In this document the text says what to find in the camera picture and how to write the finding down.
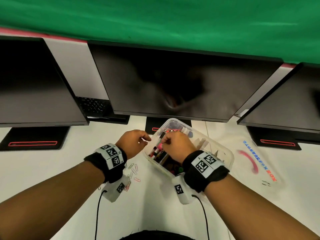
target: green cloth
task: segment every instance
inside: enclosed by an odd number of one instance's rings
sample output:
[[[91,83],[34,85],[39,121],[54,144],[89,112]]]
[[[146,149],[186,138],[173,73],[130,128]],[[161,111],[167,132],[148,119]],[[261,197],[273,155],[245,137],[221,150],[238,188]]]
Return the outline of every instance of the green cloth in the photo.
[[[320,63],[320,0],[0,0],[0,26]]]

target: black monitor screen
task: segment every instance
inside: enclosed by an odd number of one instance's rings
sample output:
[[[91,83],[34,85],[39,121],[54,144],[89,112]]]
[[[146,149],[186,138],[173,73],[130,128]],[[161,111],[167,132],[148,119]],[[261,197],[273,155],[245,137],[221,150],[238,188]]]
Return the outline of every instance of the black monitor screen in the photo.
[[[241,125],[320,131],[320,67],[299,64],[240,121]]]
[[[281,66],[120,43],[88,43],[115,113],[227,121]]]
[[[0,38],[0,127],[87,125],[39,38]]]

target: hand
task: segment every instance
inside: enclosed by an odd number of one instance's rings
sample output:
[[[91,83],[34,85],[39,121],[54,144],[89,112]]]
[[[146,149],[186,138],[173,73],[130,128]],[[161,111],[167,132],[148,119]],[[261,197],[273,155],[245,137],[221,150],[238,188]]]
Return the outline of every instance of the hand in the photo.
[[[190,153],[197,150],[189,137],[179,131],[166,133],[161,143],[162,149],[179,163],[182,163]]]
[[[134,129],[125,132],[115,145],[124,150],[127,158],[130,159],[136,156],[146,145],[148,145],[148,142],[142,140],[142,138],[146,141],[151,141],[151,138],[145,131]]]

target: wristband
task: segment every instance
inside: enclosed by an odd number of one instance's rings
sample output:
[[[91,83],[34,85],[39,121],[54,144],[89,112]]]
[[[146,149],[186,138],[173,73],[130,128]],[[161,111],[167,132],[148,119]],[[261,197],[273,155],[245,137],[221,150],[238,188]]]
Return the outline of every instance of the wristband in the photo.
[[[104,174],[104,182],[118,181],[123,174],[127,155],[124,150],[111,143],[98,148],[93,154],[86,156],[85,161],[90,161]]]
[[[189,154],[182,163],[184,181],[197,191],[204,191],[210,182],[224,179],[230,172],[224,163],[211,153],[201,150]]]

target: monitor stand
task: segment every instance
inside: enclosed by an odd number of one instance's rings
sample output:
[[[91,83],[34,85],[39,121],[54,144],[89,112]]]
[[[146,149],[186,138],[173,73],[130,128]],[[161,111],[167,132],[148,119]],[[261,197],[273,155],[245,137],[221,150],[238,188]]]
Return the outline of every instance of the monitor stand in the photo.
[[[145,131],[149,135],[153,135],[156,131],[168,120],[169,118],[156,118],[156,117],[147,117],[146,118],[146,129]],[[191,120],[180,120],[183,123],[191,126]]]
[[[259,147],[301,150],[298,143],[320,145],[320,133],[247,126],[254,143]]]
[[[0,151],[61,149],[70,126],[11,128],[0,143]]]

